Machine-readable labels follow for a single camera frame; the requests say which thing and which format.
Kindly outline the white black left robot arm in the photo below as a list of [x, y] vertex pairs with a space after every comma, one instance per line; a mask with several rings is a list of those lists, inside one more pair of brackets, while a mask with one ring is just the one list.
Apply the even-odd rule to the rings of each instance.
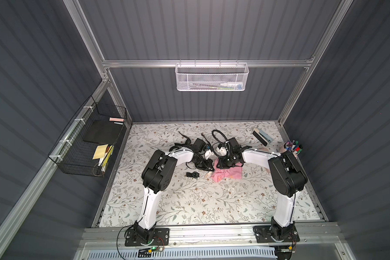
[[145, 244], [154, 238], [160, 197], [170, 185], [175, 167], [193, 163], [197, 170], [211, 172], [212, 154], [212, 145], [199, 138], [194, 143], [189, 138], [183, 144], [175, 143], [167, 152], [154, 152], [141, 175], [144, 199], [140, 216], [133, 224], [134, 233]]

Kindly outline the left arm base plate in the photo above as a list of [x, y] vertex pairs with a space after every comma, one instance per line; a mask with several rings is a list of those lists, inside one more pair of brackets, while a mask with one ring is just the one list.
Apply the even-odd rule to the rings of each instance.
[[150, 230], [134, 230], [128, 229], [125, 232], [126, 247], [137, 246], [166, 246], [169, 244], [170, 229], [169, 228], [154, 228]]

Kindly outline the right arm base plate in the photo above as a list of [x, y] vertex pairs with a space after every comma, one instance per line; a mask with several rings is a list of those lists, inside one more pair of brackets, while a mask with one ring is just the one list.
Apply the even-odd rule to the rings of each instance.
[[290, 224], [287, 227], [280, 227], [278, 224], [259, 225], [253, 227], [253, 232], [257, 243], [293, 242], [293, 244], [296, 244], [300, 241], [294, 224]]

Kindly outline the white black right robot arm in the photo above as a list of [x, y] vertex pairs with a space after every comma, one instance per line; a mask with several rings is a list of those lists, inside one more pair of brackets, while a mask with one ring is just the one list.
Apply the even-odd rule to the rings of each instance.
[[308, 177], [295, 155], [290, 151], [270, 153], [251, 146], [242, 147], [234, 138], [218, 141], [218, 146], [212, 151], [218, 157], [219, 169], [231, 169], [249, 163], [270, 170], [278, 198], [268, 234], [275, 242], [294, 239], [296, 202], [308, 183]]

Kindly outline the pink cloth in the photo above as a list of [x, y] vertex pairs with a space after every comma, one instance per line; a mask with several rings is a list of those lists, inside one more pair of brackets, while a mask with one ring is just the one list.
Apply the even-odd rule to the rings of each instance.
[[224, 179], [242, 179], [242, 170], [243, 168], [241, 166], [231, 167], [229, 169], [216, 168], [211, 175], [211, 179], [216, 183]]

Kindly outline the beige strap watch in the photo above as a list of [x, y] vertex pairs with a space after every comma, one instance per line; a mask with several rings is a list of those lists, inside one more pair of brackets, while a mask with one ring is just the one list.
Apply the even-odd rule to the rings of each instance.
[[205, 175], [205, 178], [210, 178], [212, 174], [213, 174], [213, 171], [209, 171], [209, 172]]

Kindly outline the green dial watch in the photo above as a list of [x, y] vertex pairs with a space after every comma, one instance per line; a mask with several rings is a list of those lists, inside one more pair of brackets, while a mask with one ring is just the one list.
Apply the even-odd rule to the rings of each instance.
[[193, 179], [198, 179], [200, 174], [198, 172], [186, 172], [186, 176]]

